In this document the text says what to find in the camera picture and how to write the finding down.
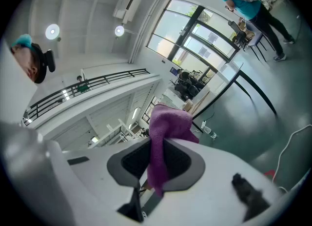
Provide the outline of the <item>blue chair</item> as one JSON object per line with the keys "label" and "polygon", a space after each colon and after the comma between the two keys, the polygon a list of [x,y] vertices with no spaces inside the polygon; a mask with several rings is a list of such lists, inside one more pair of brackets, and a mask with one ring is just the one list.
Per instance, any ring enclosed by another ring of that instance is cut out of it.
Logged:
{"label": "blue chair", "polygon": [[246,31],[248,32],[252,32],[253,33],[253,37],[249,40],[248,42],[248,47],[253,51],[253,53],[255,54],[255,56],[257,57],[258,60],[260,60],[259,56],[257,55],[255,48],[257,49],[257,51],[260,53],[260,55],[262,56],[264,62],[267,62],[262,51],[260,50],[260,48],[258,47],[258,44],[260,44],[262,46],[262,48],[267,51],[266,47],[263,45],[263,43],[261,42],[262,39],[265,39],[266,42],[268,43],[268,45],[270,45],[270,47],[272,48],[273,51],[275,51],[275,49],[273,48],[272,44],[270,43],[270,41],[267,39],[267,37],[258,29],[256,28],[251,22],[246,22]]}

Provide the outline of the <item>black office chair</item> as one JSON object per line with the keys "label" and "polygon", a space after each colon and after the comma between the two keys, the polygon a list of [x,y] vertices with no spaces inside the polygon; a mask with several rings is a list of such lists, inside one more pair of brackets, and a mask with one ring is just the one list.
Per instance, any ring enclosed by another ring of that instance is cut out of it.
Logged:
{"label": "black office chair", "polygon": [[234,21],[228,20],[228,25],[235,32],[234,37],[231,39],[232,42],[237,46],[244,47],[247,41],[246,40],[247,34],[244,31],[242,31]]}

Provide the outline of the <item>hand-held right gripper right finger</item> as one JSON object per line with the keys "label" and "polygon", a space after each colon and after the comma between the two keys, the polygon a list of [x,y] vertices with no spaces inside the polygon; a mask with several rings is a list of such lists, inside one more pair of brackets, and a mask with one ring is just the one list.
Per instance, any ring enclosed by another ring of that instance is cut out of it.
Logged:
{"label": "hand-held right gripper right finger", "polygon": [[282,191],[265,175],[232,153],[204,145],[174,139],[189,147],[205,161],[205,172],[188,190],[166,192],[148,216],[148,226],[238,226],[246,207],[232,186],[239,173],[273,205]]}

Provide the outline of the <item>white shelving unit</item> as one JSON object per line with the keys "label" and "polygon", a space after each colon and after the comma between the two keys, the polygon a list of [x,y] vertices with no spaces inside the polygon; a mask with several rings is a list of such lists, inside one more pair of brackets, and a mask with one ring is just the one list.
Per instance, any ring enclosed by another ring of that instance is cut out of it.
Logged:
{"label": "white shelving unit", "polygon": [[143,135],[143,130],[137,122],[126,125],[121,119],[119,119],[118,126],[111,129],[107,134],[99,138],[96,142],[92,142],[87,148],[92,149],[96,147],[109,146],[143,137],[145,137]]}

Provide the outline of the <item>clear water bottle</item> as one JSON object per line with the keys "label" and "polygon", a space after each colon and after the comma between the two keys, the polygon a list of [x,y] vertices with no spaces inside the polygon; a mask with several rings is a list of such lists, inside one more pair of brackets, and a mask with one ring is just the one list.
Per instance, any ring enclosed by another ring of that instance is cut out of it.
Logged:
{"label": "clear water bottle", "polygon": [[216,133],[207,126],[203,127],[203,131],[208,134],[212,139],[215,139],[217,137]]}

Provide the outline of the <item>black framed window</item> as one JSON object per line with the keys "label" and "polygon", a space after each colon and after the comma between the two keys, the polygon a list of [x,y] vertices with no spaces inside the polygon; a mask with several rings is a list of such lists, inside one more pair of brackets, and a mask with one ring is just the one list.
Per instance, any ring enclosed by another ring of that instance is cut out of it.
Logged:
{"label": "black framed window", "polygon": [[191,2],[170,0],[147,47],[205,80],[238,53],[239,47],[232,42],[234,36],[225,17]]}

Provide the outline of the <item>black table legs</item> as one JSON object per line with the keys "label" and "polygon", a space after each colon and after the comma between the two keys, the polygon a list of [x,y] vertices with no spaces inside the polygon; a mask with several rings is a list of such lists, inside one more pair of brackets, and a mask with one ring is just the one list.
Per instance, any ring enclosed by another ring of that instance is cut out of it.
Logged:
{"label": "black table legs", "polygon": [[195,101],[195,98],[193,98],[193,120],[199,117],[208,108],[210,108],[232,86],[233,83],[235,83],[251,99],[251,96],[247,92],[247,90],[237,81],[238,77],[242,77],[260,95],[260,97],[265,101],[265,103],[269,106],[272,112],[274,114],[277,114],[272,102],[262,91],[262,89],[247,74],[239,69],[230,80],[226,79],[226,81],[224,81],[224,84],[220,84],[216,92],[213,92],[212,89],[208,85],[206,85],[209,90],[206,91],[204,96],[200,98],[197,102]]}

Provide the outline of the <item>black railing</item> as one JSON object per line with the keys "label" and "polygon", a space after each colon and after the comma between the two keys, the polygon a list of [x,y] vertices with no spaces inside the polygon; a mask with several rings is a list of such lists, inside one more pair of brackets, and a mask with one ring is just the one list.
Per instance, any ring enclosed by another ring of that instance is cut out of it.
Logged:
{"label": "black railing", "polygon": [[[88,86],[90,88],[89,91],[91,91],[91,90],[95,90],[103,86],[107,86],[112,83],[116,83],[118,81],[135,78],[135,77],[146,75],[149,73],[150,72],[148,72],[145,68],[141,68],[141,69],[134,69],[134,70],[121,71],[117,73],[107,74],[107,75],[91,78],[89,80],[85,80],[85,82],[88,82]],[[67,86],[35,102],[34,104],[32,104],[30,107],[26,109],[24,113],[25,116],[22,118],[21,121],[24,123],[25,126],[28,126],[34,120],[38,119],[40,116],[47,113],[51,109],[57,107],[61,103],[64,103],[72,98],[75,98],[83,94],[77,91],[77,85],[78,83]]]}

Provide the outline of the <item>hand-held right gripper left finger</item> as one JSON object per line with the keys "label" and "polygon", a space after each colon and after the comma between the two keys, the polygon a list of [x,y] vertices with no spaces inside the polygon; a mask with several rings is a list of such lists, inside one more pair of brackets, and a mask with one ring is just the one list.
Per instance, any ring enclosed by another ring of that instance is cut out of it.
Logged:
{"label": "hand-held right gripper left finger", "polygon": [[148,138],[62,151],[50,142],[53,178],[61,200],[52,204],[53,226],[152,226],[140,204],[140,181],[149,162]]}

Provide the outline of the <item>white ceiling air conditioner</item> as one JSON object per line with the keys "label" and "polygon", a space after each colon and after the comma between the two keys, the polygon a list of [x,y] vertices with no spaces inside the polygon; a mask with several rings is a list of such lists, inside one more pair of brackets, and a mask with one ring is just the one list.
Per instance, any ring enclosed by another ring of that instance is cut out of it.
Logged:
{"label": "white ceiling air conditioner", "polygon": [[120,19],[122,24],[131,22],[137,12],[141,0],[118,0],[113,17]]}

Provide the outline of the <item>purple cloth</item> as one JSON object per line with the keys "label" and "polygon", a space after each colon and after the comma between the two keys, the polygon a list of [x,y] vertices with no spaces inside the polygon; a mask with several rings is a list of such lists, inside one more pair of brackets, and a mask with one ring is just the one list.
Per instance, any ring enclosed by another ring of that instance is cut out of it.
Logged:
{"label": "purple cloth", "polygon": [[177,138],[199,143],[199,139],[191,131],[192,121],[190,113],[162,103],[155,105],[152,110],[149,122],[151,155],[147,175],[149,184],[159,197],[163,196],[162,186],[169,179],[164,162],[163,139]]}

